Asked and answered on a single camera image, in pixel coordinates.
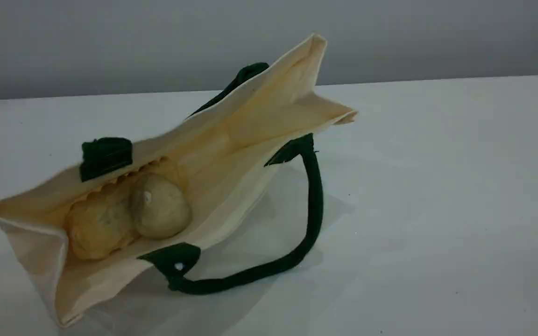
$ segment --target round bread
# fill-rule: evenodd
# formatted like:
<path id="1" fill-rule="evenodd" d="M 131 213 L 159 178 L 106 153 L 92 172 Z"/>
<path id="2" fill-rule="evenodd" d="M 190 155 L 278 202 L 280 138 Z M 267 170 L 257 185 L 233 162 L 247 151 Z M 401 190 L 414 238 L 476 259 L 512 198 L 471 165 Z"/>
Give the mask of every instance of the round bread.
<path id="1" fill-rule="evenodd" d="M 98 194 L 72 206 L 66 215 L 66 225 L 76 257 L 103 259 L 139 237 L 127 203 Z"/>
<path id="2" fill-rule="evenodd" d="M 130 213 L 136 230 L 146 238 L 169 238 L 192 219 L 192 210 L 180 188 L 171 180 L 144 173 L 130 194 Z"/>

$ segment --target cream tote bag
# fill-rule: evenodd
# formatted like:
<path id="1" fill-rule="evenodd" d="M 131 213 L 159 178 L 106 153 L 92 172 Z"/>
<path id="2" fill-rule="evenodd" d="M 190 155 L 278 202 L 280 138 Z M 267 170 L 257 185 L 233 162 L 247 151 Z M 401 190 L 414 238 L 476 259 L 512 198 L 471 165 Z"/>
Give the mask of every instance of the cream tote bag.
<path id="1" fill-rule="evenodd" d="M 221 94 L 177 128 L 133 143 L 131 164 L 84 182 L 76 165 L 34 189 L 0 200 L 0 228 L 60 327 L 117 295 L 152 266 L 164 274 L 171 290 L 207 294 L 283 272 L 303 260 L 323 216 L 312 137 L 333 124 L 352 122 L 356 115 L 313 91 L 325 47 L 322 37 L 312 35 L 271 66 L 243 68 Z M 186 273 L 201 251 L 226 239 L 280 165 L 298 155 L 309 187 L 308 227 L 300 245 L 278 260 L 223 279 L 189 280 Z M 162 157 L 177 165 L 178 171 L 168 174 L 179 176 L 192 209 L 185 230 L 162 240 L 139 238 L 97 261 L 73 256 L 64 229 L 71 205 Z"/>

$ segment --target table surface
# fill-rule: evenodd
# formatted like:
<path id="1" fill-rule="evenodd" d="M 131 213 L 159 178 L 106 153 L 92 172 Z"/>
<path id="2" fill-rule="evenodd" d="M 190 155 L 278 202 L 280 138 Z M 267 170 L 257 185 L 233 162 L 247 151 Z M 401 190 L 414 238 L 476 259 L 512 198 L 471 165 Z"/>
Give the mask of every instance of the table surface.
<path id="1" fill-rule="evenodd" d="M 209 296 L 148 270 L 58 330 L 0 232 L 2 335 L 538 335 L 538 77 L 331 85 L 360 111 L 316 137 L 325 220 L 301 266 Z M 215 92 L 0 100 L 0 198 L 140 140 Z M 299 159 L 192 277 L 290 251 L 305 230 Z"/>

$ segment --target bag handle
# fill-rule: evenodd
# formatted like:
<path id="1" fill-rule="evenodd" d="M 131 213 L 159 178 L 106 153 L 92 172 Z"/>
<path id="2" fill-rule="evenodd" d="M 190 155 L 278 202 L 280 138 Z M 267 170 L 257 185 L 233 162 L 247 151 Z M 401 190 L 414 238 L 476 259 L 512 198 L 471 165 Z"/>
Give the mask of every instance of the bag handle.
<path id="1" fill-rule="evenodd" d="M 139 259 L 151 262 L 166 277 L 169 289 L 193 295 L 222 292 L 294 268 L 303 261 L 317 241 L 323 221 L 323 185 L 319 163 L 313 149 L 312 133 L 289 141 L 265 164 L 269 166 L 288 162 L 298 155 L 303 158 L 308 176 L 308 219 L 305 237 L 290 253 L 231 276 L 203 280 L 190 280 L 184 277 L 196 264 L 201 254 L 199 247 L 188 243 L 158 249 Z"/>

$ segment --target gray wall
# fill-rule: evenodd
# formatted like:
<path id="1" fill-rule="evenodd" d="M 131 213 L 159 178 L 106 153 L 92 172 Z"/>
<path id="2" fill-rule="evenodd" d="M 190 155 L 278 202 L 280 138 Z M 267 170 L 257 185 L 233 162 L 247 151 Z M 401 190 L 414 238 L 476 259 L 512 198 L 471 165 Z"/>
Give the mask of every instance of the gray wall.
<path id="1" fill-rule="evenodd" d="M 0 0 L 0 98 L 220 89 L 311 32 L 320 84 L 538 74 L 538 0 Z"/>

